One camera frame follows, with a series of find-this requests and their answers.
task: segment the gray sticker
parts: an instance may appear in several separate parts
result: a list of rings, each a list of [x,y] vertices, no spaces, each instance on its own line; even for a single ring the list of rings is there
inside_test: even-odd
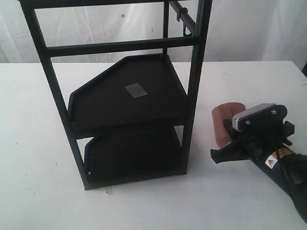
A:
[[[142,97],[148,94],[138,83],[127,85],[125,88],[134,98]]]

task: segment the shelf tray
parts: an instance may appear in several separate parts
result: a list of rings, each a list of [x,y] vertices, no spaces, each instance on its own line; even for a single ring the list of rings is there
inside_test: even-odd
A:
[[[84,165],[97,187],[186,174],[173,127],[93,138],[85,147]]]
[[[186,101],[168,56],[128,56],[74,91],[68,112],[80,139],[123,129],[182,125]]]

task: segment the metal rod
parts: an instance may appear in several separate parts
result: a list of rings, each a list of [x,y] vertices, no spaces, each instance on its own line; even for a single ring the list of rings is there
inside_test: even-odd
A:
[[[74,138],[74,134],[71,129],[71,122],[69,120],[69,116],[67,113],[67,109],[65,106],[65,102],[64,102],[60,87],[59,87],[59,83],[58,83],[56,74],[54,72],[51,60],[47,55],[47,47],[46,47],[41,29],[40,29],[40,26],[39,26],[39,23],[38,23],[36,14],[35,14],[35,11],[34,9],[29,8],[27,4],[24,4],[24,2],[22,3],[22,9],[23,9],[24,16],[28,24],[31,36],[34,41],[34,45],[37,49],[39,59],[42,63],[48,84],[50,86],[52,96],[54,98],[57,109],[59,111],[59,115],[61,117],[69,144],[71,146],[73,156],[77,163],[77,167],[81,175],[82,182],[84,184],[84,187],[87,187],[88,181],[87,181],[87,177],[86,177],[85,170],[84,170],[83,160],[80,154],[80,150],[79,150],[77,141]]]
[[[168,19],[169,19],[169,3],[164,2],[164,12],[163,12],[163,38],[168,37]],[[167,47],[163,48],[163,55],[167,55]]]
[[[198,37],[174,37],[152,40],[99,43],[75,46],[48,47],[47,53],[50,57],[73,56],[84,54],[99,54],[110,52],[123,52],[133,50],[158,49],[164,47],[193,46],[198,43]]]
[[[201,80],[201,68],[203,63],[204,51],[206,47],[206,38],[209,27],[212,0],[199,0],[195,34],[200,37],[198,46],[193,47],[192,61],[189,78],[187,119],[183,129],[182,152],[185,167],[188,166],[189,150],[193,132],[193,123],[196,109],[196,102]]]
[[[182,6],[178,1],[170,1],[169,4],[173,7],[175,12],[178,14]],[[182,20],[183,24],[188,28],[192,35],[195,34],[195,22],[193,19],[188,15],[186,12],[180,13],[180,19]]]
[[[115,5],[127,3],[168,2],[169,0],[19,0],[32,9],[74,6]]]

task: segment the warning label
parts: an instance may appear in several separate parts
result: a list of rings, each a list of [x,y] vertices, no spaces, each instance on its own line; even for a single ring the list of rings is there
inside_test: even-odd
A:
[[[278,150],[279,152],[279,157],[280,159],[283,158],[284,156],[287,156],[289,154],[294,154],[294,152],[291,151],[291,149],[289,148],[283,148],[283,149],[279,149]],[[265,164],[270,168],[272,169],[274,167],[274,165],[277,163],[277,153],[274,152],[272,153],[268,158],[267,160],[265,161]]]

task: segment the white backdrop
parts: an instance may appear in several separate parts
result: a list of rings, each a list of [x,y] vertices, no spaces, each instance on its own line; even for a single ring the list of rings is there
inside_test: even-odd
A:
[[[197,0],[183,1],[195,20]],[[162,37],[163,4],[128,4],[38,10],[48,46]],[[169,36],[182,36],[170,8]],[[136,51],[73,57],[55,62],[116,62]],[[190,61],[191,47],[171,48],[172,61]],[[205,61],[307,60],[307,0],[213,0]],[[17,0],[0,0],[0,62],[38,62]]]

